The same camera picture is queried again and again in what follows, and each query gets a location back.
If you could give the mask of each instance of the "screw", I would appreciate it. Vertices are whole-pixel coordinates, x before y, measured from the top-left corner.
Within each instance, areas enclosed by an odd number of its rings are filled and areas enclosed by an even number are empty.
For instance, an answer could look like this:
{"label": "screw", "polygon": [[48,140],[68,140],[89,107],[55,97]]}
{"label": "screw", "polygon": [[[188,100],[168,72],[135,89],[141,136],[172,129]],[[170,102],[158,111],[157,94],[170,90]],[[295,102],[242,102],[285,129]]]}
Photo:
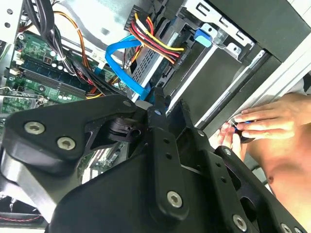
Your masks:
{"label": "screw", "polygon": [[183,204],[181,196],[174,191],[170,191],[167,193],[167,200],[175,208],[180,208]]}
{"label": "screw", "polygon": [[18,36],[18,38],[19,38],[20,40],[24,40],[24,39],[25,39],[25,35],[24,35],[24,34],[20,34],[20,35]]}
{"label": "screw", "polygon": [[123,101],[123,103],[124,103],[126,106],[128,106],[128,107],[131,107],[131,106],[132,106],[131,103],[128,102],[128,101]]}
{"label": "screw", "polygon": [[284,233],[292,233],[291,229],[284,223],[281,223],[281,227]]}
{"label": "screw", "polygon": [[27,133],[31,134],[41,134],[45,131],[44,125],[36,121],[30,121],[24,125],[24,129]]}
{"label": "screw", "polygon": [[295,227],[295,231],[296,231],[296,233],[302,233],[302,231],[299,230],[297,227]]}
{"label": "screw", "polygon": [[244,221],[244,219],[240,215],[234,215],[232,217],[234,224],[242,231],[246,232],[247,225]]}
{"label": "screw", "polygon": [[199,133],[199,135],[200,135],[200,136],[202,136],[202,137],[204,137],[204,136],[205,136],[205,134],[203,133],[203,131],[202,131],[202,130],[198,130],[198,133]]}
{"label": "screw", "polygon": [[162,113],[160,112],[160,110],[158,110],[158,109],[155,109],[155,113],[157,114],[157,115],[162,115]]}
{"label": "screw", "polygon": [[61,137],[57,140],[57,145],[63,150],[72,150],[76,147],[76,143],[70,137]]}
{"label": "screw", "polygon": [[225,151],[225,153],[227,154],[227,155],[231,155],[231,151],[229,151],[228,149],[224,149],[224,151]]}

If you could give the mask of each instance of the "white surface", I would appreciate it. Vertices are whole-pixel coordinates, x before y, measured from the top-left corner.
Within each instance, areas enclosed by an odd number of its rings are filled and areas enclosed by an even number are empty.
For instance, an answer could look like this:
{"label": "white surface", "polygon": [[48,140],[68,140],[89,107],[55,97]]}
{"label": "white surface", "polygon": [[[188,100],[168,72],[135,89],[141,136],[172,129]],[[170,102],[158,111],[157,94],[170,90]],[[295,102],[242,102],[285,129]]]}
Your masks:
{"label": "white surface", "polygon": [[311,0],[287,0],[297,13],[311,26]]}

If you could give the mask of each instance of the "blue tab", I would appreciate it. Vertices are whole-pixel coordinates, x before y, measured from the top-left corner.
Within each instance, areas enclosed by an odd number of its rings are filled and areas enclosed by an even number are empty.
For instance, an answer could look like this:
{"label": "blue tab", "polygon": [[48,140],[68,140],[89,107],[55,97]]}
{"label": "blue tab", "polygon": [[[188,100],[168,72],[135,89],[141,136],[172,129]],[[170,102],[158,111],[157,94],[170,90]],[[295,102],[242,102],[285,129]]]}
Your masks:
{"label": "blue tab", "polygon": [[197,42],[199,42],[200,44],[204,45],[205,47],[209,48],[212,45],[212,38],[207,35],[204,31],[202,31],[201,29],[198,29],[195,32],[195,35],[193,37]]}

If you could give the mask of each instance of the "bare arm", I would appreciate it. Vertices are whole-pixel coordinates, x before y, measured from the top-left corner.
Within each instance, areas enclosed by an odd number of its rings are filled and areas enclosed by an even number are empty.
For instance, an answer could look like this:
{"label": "bare arm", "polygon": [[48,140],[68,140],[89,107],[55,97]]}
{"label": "bare arm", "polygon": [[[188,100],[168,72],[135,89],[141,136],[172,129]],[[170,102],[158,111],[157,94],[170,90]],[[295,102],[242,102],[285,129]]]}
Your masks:
{"label": "bare arm", "polygon": [[246,110],[244,136],[261,138],[247,150],[259,162],[276,198],[311,232],[311,97],[287,94],[278,102]]}

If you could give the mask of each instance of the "green circuit board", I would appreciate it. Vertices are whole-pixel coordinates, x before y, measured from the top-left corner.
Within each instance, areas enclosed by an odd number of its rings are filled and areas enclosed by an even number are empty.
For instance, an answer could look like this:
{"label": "green circuit board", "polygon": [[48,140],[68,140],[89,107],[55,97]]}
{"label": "green circuit board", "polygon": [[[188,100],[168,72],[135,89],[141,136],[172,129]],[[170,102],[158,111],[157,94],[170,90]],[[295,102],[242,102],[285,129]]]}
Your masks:
{"label": "green circuit board", "polygon": [[[82,57],[80,55],[76,54],[74,56],[78,61],[82,62]],[[59,62],[57,60],[57,55],[52,52],[52,50],[40,38],[40,36],[31,32],[24,32],[23,36],[19,37],[15,44],[14,62],[11,63],[10,68],[18,71],[20,64],[16,61],[26,61],[29,58],[39,61],[49,67],[52,67],[52,63]],[[89,64],[93,70],[98,66],[98,62],[92,59],[89,60]],[[106,82],[108,82],[115,77],[115,74],[111,71],[111,69],[104,67],[99,76],[104,77]],[[40,82],[29,80],[24,77],[22,73],[11,73],[10,76],[6,79],[5,86],[10,87],[14,91],[18,91],[19,93],[4,89],[0,92],[2,95],[19,95],[26,97],[29,96],[27,93],[31,93],[34,95],[43,96],[45,101],[43,103],[37,103],[37,100],[31,100],[27,98],[23,99],[4,97],[2,107],[0,108],[1,114],[11,114],[18,111],[32,109],[37,106],[49,106],[83,100],[81,97],[77,97],[64,91],[52,88]],[[4,122],[5,119],[0,118],[0,135],[2,134]]]}

